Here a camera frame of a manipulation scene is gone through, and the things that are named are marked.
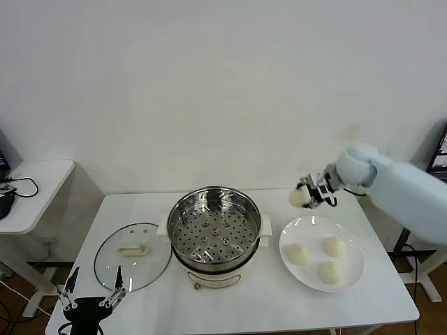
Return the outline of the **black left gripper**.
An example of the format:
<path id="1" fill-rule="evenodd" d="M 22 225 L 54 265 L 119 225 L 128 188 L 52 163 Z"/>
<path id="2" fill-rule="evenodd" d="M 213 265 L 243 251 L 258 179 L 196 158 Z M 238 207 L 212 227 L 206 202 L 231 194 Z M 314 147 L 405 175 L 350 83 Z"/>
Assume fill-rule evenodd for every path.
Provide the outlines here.
<path id="1" fill-rule="evenodd" d="M 104 334 L 100 326 L 101 321 L 110 317 L 112 310 L 126 296 L 122 267 L 119 265 L 117 268 L 115 289 L 109 297 L 80 297 L 75 299 L 73 293 L 79 269 L 79 267 L 75 268 L 74 272 L 66 280 L 65 286 L 57 286 L 58 299 L 63 306 L 64 316 L 70 323 L 70 334 Z"/>

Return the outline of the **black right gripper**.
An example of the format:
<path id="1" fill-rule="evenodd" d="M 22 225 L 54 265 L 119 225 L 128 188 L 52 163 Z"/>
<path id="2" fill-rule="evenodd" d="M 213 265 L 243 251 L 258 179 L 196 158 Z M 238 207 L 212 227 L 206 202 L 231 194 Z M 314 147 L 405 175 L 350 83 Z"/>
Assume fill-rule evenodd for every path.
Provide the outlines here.
<path id="1" fill-rule="evenodd" d="M 335 171 L 313 172 L 300 178 L 298 188 L 308 190 L 302 192 L 302 207 L 314 209 L 323 202 L 321 196 L 333 196 L 339 190 L 339 175 Z"/>

